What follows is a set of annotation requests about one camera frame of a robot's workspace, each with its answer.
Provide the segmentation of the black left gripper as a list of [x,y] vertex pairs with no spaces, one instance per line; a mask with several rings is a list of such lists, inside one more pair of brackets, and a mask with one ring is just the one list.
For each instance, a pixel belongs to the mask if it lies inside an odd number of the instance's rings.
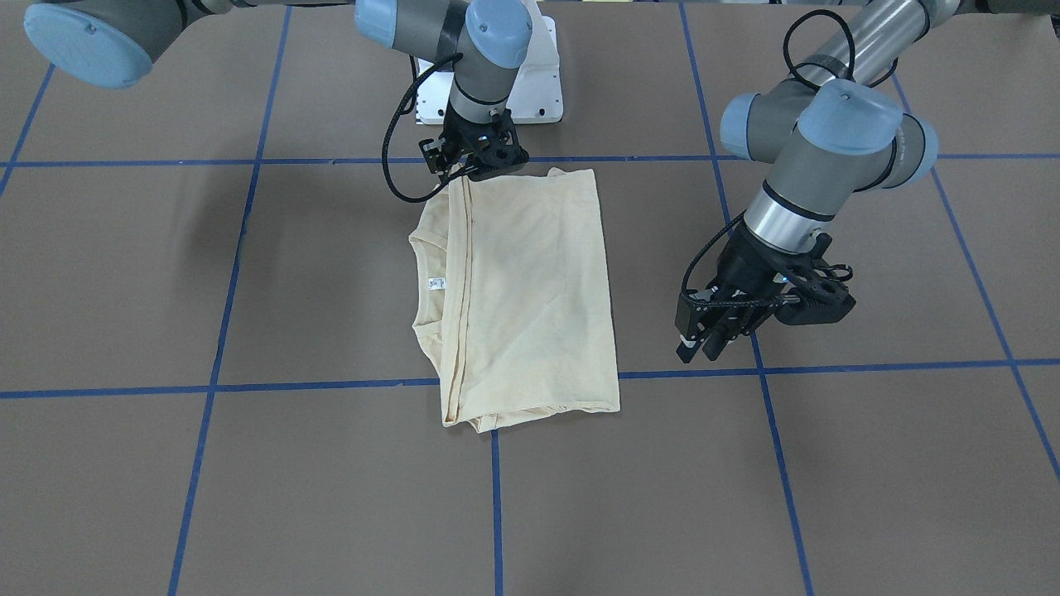
[[718,257],[710,288],[704,293],[679,291],[675,314],[678,358],[691,363],[703,353],[709,361],[718,360],[727,344],[749,332],[758,309],[754,300],[777,301],[784,284],[776,281],[776,276],[787,276],[799,258],[797,252],[772,248],[745,223],[735,223]]

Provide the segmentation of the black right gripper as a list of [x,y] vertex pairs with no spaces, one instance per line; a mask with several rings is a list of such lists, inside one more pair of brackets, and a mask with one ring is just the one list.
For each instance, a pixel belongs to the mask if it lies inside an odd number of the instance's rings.
[[517,166],[518,133],[511,112],[493,113],[487,123],[461,113],[444,117],[441,136],[421,139],[419,150],[439,180],[450,180],[467,156],[467,166]]

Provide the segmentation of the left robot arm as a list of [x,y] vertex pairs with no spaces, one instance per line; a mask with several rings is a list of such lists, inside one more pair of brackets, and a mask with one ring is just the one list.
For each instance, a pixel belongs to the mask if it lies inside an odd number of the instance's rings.
[[829,227],[853,194],[912,185],[937,159],[934,128],[878,91],[899,57],[958,14],[958,1],[870,1],[852,19],[812,16],[840,27],[822,48],[793,60],[783,39],[785,78],[766,94],[731,99],[720,140],[731,154],[768,165],[749,207],[716,234],[724,241],[703,288],[679,288],[677,356],[716,361],[727,344],[766,320],[835,325],[855,308],[853,271],[829,264]]

